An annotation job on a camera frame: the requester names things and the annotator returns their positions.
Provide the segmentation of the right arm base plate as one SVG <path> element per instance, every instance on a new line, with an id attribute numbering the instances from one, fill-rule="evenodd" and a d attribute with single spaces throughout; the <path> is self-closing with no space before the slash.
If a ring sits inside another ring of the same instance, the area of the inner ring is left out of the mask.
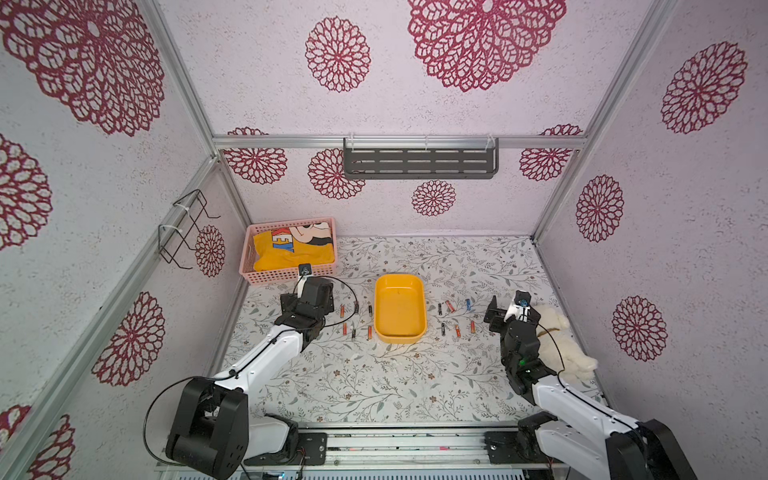
<path id="1" fill-rule="evenodd" d="M 546 464 L 560 465 L 561 462 L 545 454 L 533 434 L 517 430 L 486 431 L 485 449 L 491 464 Z"/>

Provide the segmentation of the yellow plastic storage box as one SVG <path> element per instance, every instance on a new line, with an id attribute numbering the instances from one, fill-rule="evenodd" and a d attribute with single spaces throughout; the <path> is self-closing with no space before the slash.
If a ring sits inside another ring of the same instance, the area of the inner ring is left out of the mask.
<path id="1" fill-rule="evenodd" d="M 374 331 L 388 344 L 414 344 L 427 331 L 423 281 L 411 274 L 379 277 L 374 291 Z"/>

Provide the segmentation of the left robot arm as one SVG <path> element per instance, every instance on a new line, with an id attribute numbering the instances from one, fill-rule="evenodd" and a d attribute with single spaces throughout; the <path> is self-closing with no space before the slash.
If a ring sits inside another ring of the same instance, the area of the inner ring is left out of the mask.
<path id="1" fill-rule="evenodd" d="M 251 403 L 326 327 L 326 316 L 334 311 L 333 282 L 303 277 L 280 303 L 281 314 L 266 337 L 229 370 L 186 381 L 164 450 L 169 462 L 227 479 L 248 461 L 296 459 L 297 423 L 273 414 L 253 419 Z"/>

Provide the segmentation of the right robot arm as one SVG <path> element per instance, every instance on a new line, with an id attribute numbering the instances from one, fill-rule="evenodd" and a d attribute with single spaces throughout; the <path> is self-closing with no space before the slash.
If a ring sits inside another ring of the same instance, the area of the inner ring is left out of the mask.
<path id="1" fill-rule="evenodd" d="M 573 389 L 540 357 L 541 314 L 516 291 L 507 307 L 493 297 L 483 321 L 500 335 L 512 390 L 540 411 L 518 422 L 513 445 L 526 458 L 563 461 L 588 479 L 695 479 L 673 432 L 662 422 L 620 414 Z"/>

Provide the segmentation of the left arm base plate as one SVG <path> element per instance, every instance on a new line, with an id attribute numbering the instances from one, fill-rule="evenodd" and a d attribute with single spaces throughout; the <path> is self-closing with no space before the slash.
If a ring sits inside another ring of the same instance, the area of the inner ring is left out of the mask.
<path id="1" fill-rule="evenodd" d="M 322 466 L 326 462 L 328 435 L 298 433 L 277 453 L 260 454 L 244 460 L 247 467 L 261 466 Z"/>

